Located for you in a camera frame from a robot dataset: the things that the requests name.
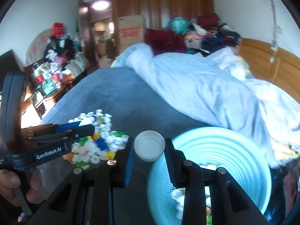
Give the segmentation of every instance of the television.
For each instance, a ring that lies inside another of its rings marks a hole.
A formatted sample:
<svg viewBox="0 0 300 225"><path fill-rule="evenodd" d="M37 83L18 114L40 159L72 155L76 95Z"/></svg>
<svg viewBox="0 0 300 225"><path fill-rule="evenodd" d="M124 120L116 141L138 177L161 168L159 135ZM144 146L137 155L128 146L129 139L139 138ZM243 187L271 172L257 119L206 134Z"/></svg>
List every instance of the television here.
<svg viewBox="0 0 300 225"><path fill-rule="evenodd" d="M16 58L14 56L13 50L5 52L0 56L0 95L3 89L3 84L5 76L8 72L21 71Z"/></svg>

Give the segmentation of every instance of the turquoise basket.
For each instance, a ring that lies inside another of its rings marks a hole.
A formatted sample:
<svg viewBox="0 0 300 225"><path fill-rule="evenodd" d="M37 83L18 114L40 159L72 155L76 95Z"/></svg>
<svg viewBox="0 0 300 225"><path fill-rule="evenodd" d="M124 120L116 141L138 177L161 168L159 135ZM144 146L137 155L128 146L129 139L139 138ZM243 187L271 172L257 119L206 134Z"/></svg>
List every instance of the turquoise basket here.
<svg viewBox="0 0 300 225"><path fill-rule="evenodd" d="M199 165L226 168L261 213L265 212L271 195L270 169L259 148L249 139L228 129L204 127L179 135L173 144L186 159ZM181 224L176 218L177 202L171 199L173 190L162 155L152 167L147 187L150 212L157 225Z"/></svg>

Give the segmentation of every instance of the open door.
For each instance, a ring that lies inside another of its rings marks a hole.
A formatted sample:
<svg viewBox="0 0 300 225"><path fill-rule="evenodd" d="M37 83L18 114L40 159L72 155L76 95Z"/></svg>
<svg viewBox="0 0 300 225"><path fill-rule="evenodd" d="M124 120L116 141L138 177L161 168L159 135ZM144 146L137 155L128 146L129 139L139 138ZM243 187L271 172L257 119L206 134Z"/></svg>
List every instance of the open door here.
<svg viewBox="0 0 300 225"><path fill-rule="evenodd" d="M91 65L87 68L87 73L90 74L98 69L97 60L95 57L95 42L91 31L90 12L89 8L83 0L77 0L78 6L78 22L79 34L82 42L82 50L85 57Z"/></svg>

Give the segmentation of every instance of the ceiling light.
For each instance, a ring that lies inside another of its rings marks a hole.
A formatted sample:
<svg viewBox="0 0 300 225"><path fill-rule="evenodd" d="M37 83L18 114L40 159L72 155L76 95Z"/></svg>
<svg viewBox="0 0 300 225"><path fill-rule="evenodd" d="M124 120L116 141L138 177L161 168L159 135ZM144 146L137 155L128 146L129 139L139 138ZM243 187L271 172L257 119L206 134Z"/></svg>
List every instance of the ceiling light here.
<svg viewBox="0 0 300 225"><path fill-rule="evenodd" d="M106 1L100 1L100 2L96 2L92 5L92 7L96 10L104 10L106 8L108 8L109 6L109 2Z"/></svg>

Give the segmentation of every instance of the gray bed sheet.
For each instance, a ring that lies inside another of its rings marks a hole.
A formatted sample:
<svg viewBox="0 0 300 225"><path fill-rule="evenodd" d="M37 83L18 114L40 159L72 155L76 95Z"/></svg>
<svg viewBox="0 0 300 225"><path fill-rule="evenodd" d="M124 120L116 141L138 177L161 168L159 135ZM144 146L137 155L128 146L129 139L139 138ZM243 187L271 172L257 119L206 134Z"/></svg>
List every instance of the gray bed sheet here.
<svg viewBox="0 0 300 225"><path fill-rule="evenodd" d="M80 113L103 109L112 115L112 129L132 137L146 130L174 138L194 128L208 126L178 112L158 96L132 69L99 69L85 77L50 110L41 124L67 123ZM155 224L147 203L147 178L152 163L134 159L129 186L115 189L117 225ZM46 196L71 172L74 165L58 158L42 170Z"/></svg>

